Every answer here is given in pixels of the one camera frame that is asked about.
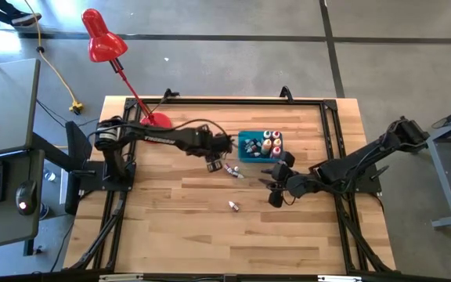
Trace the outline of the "white bracket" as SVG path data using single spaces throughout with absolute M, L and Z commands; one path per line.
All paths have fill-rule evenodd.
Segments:
M 362 277 L 339 276 L 339 275 L 318 275 L 318 282 L 362 282 Z
M 99 282 L 134 282 L 143 280 L 141 273 L 114 273 L 99 276 Z

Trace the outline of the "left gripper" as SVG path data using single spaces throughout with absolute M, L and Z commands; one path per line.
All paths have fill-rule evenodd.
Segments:
M 198 145 L 193 149 L 193 156 L 203 157 L 209 172 L 216 172 L 222 168 L 221 158 L 224 153 L 231 153 L 234 148 L 232 135 L 219 133 L 214 135 L 207 125 L 197 128 Z

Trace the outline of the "light grey desk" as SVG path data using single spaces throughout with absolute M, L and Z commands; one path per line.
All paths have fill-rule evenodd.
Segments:
M 31 147 L 41 62 L 0 63 L 0 154 Z

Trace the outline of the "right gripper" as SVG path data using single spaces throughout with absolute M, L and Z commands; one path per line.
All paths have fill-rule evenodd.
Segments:
M 261 173 L 269 174 L 272 180 L 259 179 L 270 190 L 268 202 L 274 208 L 281 208 L 283 204 L 292 205 L 294 201 L 308 192 L 308 179 L 306 176 L 292 170 L 295 157 L 288 151 L 281 154 L 280 160 L 273 168 L 262 169 Z M 294 199 L 288 203 L 284 193 L 288 192 Z

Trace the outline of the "red desk lamp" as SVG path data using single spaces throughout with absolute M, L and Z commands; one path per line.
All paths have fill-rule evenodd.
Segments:
M 121 80 L 127 85 L 142 111 L 143 117 L 140 119 L 140 123 L 142 125 L 170 128 L 170 118 L 162 113 L 154 113 L 143 102 L 128 81 L 124 73 L 124 68 L 119 60 L 119 57 L 128 51 L 128 46 L 124 40 L 120 36 L 109 31 L 101 13 L 96 9 L 86 9 L 82 13 L 81 19 L 89 35 L 89 59 L 95 63 L 110 63 L 114 72 L 118 74 L 121 77 Z

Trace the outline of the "person's shoe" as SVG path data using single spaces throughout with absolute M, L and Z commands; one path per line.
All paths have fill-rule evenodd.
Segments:
M 41 18 L 40 13 L 16 13 L 11 15 L 10 24 L 14 27 L 29 27 L 36 24 Z

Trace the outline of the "black aluminium table frame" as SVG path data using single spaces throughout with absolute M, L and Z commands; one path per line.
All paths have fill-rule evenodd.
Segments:
M 175 124 L 208 119 L 228 133 L 275 130 L 305 172 L 366 142 L 355 99 L 182 98 L 162 106 Z M 259 182 L 263 164 L 238 165 L 243 179 L 208 172 L 201 159 L 165 145 L 140 143 L 135 185 L 120 228 L 108 236 L 101 262 L 118 273 L 343 274 L 371 269 L 337 220 L 336 197 L 315 193 L 274 208 Z M 239 211 L 234 212 L 229 202 Z

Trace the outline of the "black computer mouse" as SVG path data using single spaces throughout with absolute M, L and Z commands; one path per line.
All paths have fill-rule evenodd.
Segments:
M 37 183 L 30 179 L 22 182 L 16 189 L 15 200 L 21 215 L 31 215 L 38 206 Z

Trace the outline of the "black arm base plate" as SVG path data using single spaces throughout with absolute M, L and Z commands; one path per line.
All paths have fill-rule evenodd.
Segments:
M 382 191 L 377 177 L 375 164 L 365 167 L 342 169 L 335 166 L 321 169 L 320 175 L 325 183 L 334 184 L 338 192 L 344 193 L 379 193 Z
M 128 192 L 135 180 L 136 163 L 123 164 L 121 170 L 122 176 L 110 176 L 103 161 L 88 161 L 85 168 L 72 171 L 72 174 L 80 179 L 80 190 Z

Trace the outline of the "dark grey desk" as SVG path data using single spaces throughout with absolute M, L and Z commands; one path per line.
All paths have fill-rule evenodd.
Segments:
M 45 154 L 41 150 L 0 156 L 4 164 L 4 199 L 0 201 L 0 245 L 30 240 L 37 236 Z M 37 183 L 38 206 L 31 215 L 21 215 L 16 207 L 16 189 L 26 180 Z

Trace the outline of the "blue plastic bin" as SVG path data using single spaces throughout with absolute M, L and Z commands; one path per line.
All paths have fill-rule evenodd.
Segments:
M 268 155 L 264 155 L 261 154 L 260 157 L 251 157 L 251 153 L 254 152 L 250 152 L 248 153 L 247 150 L 255 145 L 256 141 L 260 141 L 261 143 L 263 142 L 264 138 L 263 138 L 263 132 L 264 131 L 242 131 L 239 132 L 239 140 L 238 140 L 238 158 L 240 161 L 245 162 L 245 163 L 276 163 L 277 161 L 280 160 L 281 155 L 279 158 L 272 158 L 271 157 L 271 152 L 272 148 L 269 152 Z M 245 145 L 245 139 L 251 139 L 251 142 L 247 145 Z M 283 136 L 281 134 L 281 136 L 279 137 L 279 139 L 282 140 L 282 145 L 279 146 L 283 152 Z M 259 152 L 261 153 L 261 147 L 257 147 L 257 150 L 255 152 Z

